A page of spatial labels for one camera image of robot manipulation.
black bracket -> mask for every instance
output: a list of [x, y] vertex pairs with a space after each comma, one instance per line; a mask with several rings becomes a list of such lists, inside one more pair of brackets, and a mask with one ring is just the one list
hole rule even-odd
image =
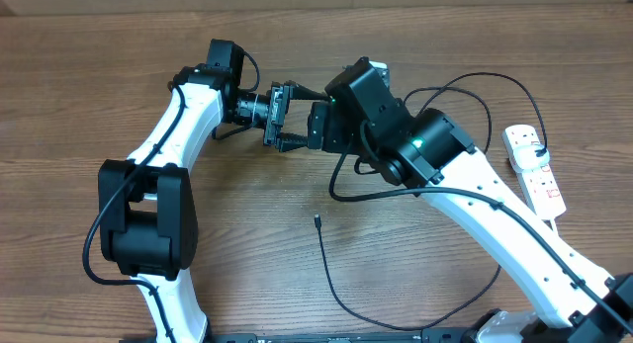
[[[136, 168], [131, 161], [106, 160], [99, 170], [99, 209]], [[130, 202], [157, 196], [155, 213], [133, 211]], [[198, 221], [189, 173], [174, 164], [144, 167], [124, 194], [114, 199], [101, 222], [103, 256], [121, 274], [162, 275], [175, 280], [191, 265], [198, 243]]]

power plug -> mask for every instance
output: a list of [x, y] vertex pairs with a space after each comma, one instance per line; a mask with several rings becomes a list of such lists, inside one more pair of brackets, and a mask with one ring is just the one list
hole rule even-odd
[[532, 169], [519, 168], [517, 171], [515, 154], [530, 146], [541, 146], [536, 129], [529, 125], [511, 126], [505, 129], [501, 137], [527, 205], [539, 218], [549, 220], [552, 229], [557, 231], [554, 219], [563, 214], [567, 208], [549, 165], [549, 152], [547, 163], [543, 163], [542, 159], [527, 159], [526, 163], [537, 164], [537, 166]]

wooden table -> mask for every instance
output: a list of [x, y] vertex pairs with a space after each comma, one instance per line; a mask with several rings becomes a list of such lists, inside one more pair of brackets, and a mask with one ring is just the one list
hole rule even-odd
[[[205, 60], [211, 38], [234, 40], [262, 86], [293, 79], [322, 87], [359, 56], [386, 61], [403, 96], [472, 71], [516, 77], [540, 104], [568, 212], [561, 235], [612, 274], [633, 271], [633, 6], [549, 6], [180, 13], [0, 19], [0, 341], [113, 342], [153, 331], [136, 288], [92, 283], [80, 261], [97, 213], [97, 171], [124, 159], [162, 115], [165, 84]], [[244, 85], [254, 77], [244, 70]], [[464, 80], [491, 106], [489, 159], [517, 193], [500, 139], [537, 125], [504, 80]], [[419, 108], [423, 96], [410, 102]], [[460, 95], [434, 104], [486, 138], [486, 118]], [[285, 130], [305, 132], [310, 103]], [[341, 204], [327, 195], [337, 156], [280, 154], [253, 130], [209, 141], [192, 174], [200, 238], [198, 301], [217, 333], [384, 331], [333, 300], [312, 223], [321, 214], [332, 279], [358, 312], [399, 325], [429, 322], [478, 292], [496, 263], [426, 203], [398, 198]], [[341, 193], [389, 189], [351, 172]], [[94, 269], [120, 277], [93, 246]], [[489, 308], [528, 309], [502, 273], [444, 325]]]

power strip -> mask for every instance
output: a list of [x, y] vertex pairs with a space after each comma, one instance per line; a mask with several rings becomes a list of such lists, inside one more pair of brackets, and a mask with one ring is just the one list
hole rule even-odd
[[[541, 143], [536, 129], [529, 125], [508, 127], [501, 137], [513, 169], [516, 166], [513, 155], [516, 148]], [[515, 169], [515, 172], [527, 205], [539, 218], [549, 220], [552, 229], [557, 231], [554, 218], [563, 214], [567, 208], [549, 163], [524, 172], [517, 172]]]

led light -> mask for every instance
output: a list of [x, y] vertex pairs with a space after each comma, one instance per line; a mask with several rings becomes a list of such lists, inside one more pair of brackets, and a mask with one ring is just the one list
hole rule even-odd
[[420, 149], [424, 145], [424, 140], [420, 138], [416, 138], [411, 142], [411, 144], [413, 144], [413, 146], [415, 146], [416, 148]]

